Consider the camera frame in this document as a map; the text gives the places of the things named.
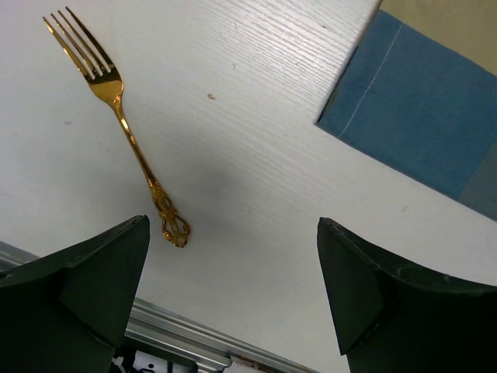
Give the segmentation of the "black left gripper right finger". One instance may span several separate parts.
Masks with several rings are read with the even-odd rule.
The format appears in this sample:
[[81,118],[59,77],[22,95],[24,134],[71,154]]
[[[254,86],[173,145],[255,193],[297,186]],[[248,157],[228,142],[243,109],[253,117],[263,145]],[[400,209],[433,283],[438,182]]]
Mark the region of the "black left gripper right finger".
[[496,289],[423,267],[330,218],[317,247],[352,372],[494,372]]

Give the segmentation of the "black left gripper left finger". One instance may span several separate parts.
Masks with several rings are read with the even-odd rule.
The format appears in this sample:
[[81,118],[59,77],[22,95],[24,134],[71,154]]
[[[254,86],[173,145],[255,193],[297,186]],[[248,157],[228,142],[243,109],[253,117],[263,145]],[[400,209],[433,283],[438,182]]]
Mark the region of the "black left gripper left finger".
[[3,372],[107,372],[150,242],[138,215],[1,273]]

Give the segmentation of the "blue yellow striped cloth placemat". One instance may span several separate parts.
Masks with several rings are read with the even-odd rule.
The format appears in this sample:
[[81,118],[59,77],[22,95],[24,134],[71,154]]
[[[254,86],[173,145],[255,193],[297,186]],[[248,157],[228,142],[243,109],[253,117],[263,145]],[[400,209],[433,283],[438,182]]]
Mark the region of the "blue yellow striped cloth placemat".
[[317,125],[496,216],[496,3],[382,1]]

